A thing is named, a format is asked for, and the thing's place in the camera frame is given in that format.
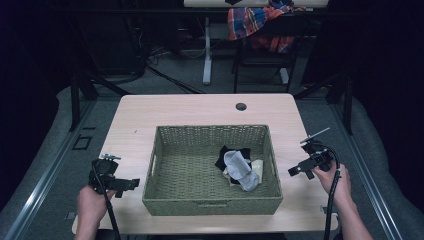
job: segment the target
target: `chair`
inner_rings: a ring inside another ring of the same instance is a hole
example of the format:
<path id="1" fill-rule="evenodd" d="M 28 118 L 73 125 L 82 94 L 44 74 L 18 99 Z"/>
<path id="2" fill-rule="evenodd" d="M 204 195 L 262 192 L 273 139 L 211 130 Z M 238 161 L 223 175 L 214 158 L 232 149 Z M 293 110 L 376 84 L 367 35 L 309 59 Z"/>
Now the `chair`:
<path id="1" fill-rule="evenodd" d="M 296 64 L 298 46 L 308 29 L 309 21 L 305 17 L 294 14 L 284 14 L 273 20 L 267 21 L 260 30 L 246 39 L 238 40 L 239 44 L 233 62 L 234 93 L 237 93 L 237 85 L 243 84 L 238 82 L 240 66 L 249 68 L 277 68 L 276 73 L 279 73 L 281 68 L 289 68 L 289 79 L 286 86 L 286 92 L 289 92 L 293 70 Z M 249 38 L 258 34 L 261 36 L 279 37 L 296 36 L 296 39 L 291 47 L 289 47 L 287 53 L 270 52 L 269 49 L 258 50 L 246 48 L 243 40 L 249 40 Z"/>

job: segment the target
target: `basket handle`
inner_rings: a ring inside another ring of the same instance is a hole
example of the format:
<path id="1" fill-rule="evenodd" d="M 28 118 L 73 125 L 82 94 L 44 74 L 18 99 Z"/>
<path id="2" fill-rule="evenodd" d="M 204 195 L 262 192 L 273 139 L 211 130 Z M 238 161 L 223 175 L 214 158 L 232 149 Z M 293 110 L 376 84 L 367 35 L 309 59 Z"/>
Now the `basket handle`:
<path id="1" fill-rule="evenodd" d="M 153 156 L 151 157 L 150 169 L 147 176 L 152 177 L 155 174 L 155 170 L 156 170 L 156 154 L 153 154 Z"/>
<path id="2" fill-rule="evenodd" d="M 227 204 L 197 204 L 199 208 L 224 208 Z"/>

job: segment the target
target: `cable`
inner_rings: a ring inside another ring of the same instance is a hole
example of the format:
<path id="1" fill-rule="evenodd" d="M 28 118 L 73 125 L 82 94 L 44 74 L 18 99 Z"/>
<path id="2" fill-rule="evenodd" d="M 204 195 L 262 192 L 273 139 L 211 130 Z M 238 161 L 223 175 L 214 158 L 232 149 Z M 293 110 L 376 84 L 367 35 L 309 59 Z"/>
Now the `cable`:
<path id="1" fill-rule="evenodd" d="M 135 74 L 133 76 L 124 77 L 124 78 L 119 79 L 119 80 L 110 80 L 110 79 L 108 79 L 107 81 L 110 82 L 110 83 L 113 83 L 115 85 L 121 85 L 121 84 L 124 84 L 124 83 L 134 82 L 135 80 L 139 79 L 141 77 L 141 75 L 142 75 L 141 73 L 137 73 L 137 74 Z"/>
<path id="2" fill-rule="evenodd" d="M 205 53 L 206 48 L 199 49 L 198 51 L 202 51 L 202 52 L 200 54 L 196 55 L 196 56 L 190 56 L 189 54 L 187 54 L 187 51 L 189 51 L 189 50 L 181 50 L 181 52 L 184 53 L 184 55 L 186 57 L 191 58 L 191 59 L 195 59 L 195 58 L 201 57 Z"/>
<path id="3" fill-rule="evenodd" d="M 202 90 L 200 90 L 198 88 L 195 88 L 193 86 L 190 86 L 190 85 L 188 85 L 188 84 L 186 84 L 184 82 L 181 82 L 179 80 L 173 79 L 173 78 L 171 78 L 171 77 L 169 77 L 169 76 L 167 76 L 167 75 L 159 72 L 158 70 L 156 70 L 156 69 L 154 69 L 154 68 L 152 68 L 150 66 L 147 66 L 146 69 L 149 70 L 149 71 L 151 71 L 155 75 L 157 75 L 159 77 L 162 77 L 162 78 L 164 78 L 164 79 L 166 79 L 166 80 L 174 83 L 178 88 L 180 88 L 185 93 L 194 93 L 194 94 L 203 94 L 203 93 L 205 93 L 205 92 L 203 92 Z"/>
<path id="4" fill-rule="evenodd" d="M 319 144 L 319 143 L 314 143 L 313 145 L 321 146 L 323 148 L 328 149 L 328 151 L 330 151 L 331 154 L 333 154 L 334 161 L 336 162 L 336 172 L 334 173 L 333 182 L 331 184 L 331 188 L 328 193 L 327 213 L 326 213 L 326 219 L 325 219 L 324 240 L 328 240 L 330 238 L 331 214 L 333 212 L 334 194 L 336 193 L 337 183 L 339 182 L 339 179 L 340 179 L 340 161 L 336 152 L 330 147 L 325 146 L 323 144 Z"/>
<path id="5" fill-rule="evenodd" d="M 100 188 L 103 192 L 103 196 L 105 197 L 105 200 L 106 200 L 106 208 L 107 208 L 107 211 L 109 213 L 109 217 L 110 217 L 110 221 L 112 223 L 113 231 L 115 232 L 115 239 L 121 240 L 121 235 L 119 234 L 118 224 L 116 223 L 116 218 L 115 218 L 115 214 L 113 212 L 112 203 L 110 202 L 109 197 L 107 196 L 103 179 L 99 178 L 99 175 L 97 173 L 97 169 L 94 165 L 97 165 L 97 164 L 92 164 L 92 169 L 94 171 L 94 176 L 96 177 L 96 180 L 99 183 Z"/>

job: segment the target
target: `wrist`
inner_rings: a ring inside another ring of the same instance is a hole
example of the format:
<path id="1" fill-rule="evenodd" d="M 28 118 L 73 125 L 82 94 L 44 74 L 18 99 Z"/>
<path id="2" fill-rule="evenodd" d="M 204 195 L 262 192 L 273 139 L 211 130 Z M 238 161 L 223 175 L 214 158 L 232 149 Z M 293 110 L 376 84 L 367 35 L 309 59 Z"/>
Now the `wrist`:
<path id="1" fill-rule="evenodd" d="M 76 240 L 95 239 L 97 229 L 100 223 L 93 221 L 78 221 L 77 231 L 75 235 Z"/>
<path id="2" fill-rule="evenodd" d="M 340 211 L 357 211 L 357 207 L 355 202 L 352 200 L 352 198 L 344 199 L 344 200 L 337 200 L 334 201 L 335 205 Z"/>

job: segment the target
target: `black curtain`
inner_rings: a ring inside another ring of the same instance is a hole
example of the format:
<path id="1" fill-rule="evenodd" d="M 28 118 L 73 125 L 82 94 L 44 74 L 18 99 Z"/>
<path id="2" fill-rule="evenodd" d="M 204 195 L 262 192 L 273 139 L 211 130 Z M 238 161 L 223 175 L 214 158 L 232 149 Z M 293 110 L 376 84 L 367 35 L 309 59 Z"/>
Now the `black curtain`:
<path id="1" fill-rule="evenodd" d="M 383 141 L 390 173 L 403 194 L 424 212 L 420 188 L 424 169 L 420 147 L 424 134 L 423 4 L 340 0 L 331 4 L 330 13 L 356 12 L 364 18 L 338 16 L 323 22 L 303 83 L 323 81 L 353 64 L 349 71 L 353 94 Z"/>
<path id="2" fill-rule="evenodd" d="M 52 22 L 33 1 L 0 3 L 0 209 L 31 165 L 69 86 Z"/>

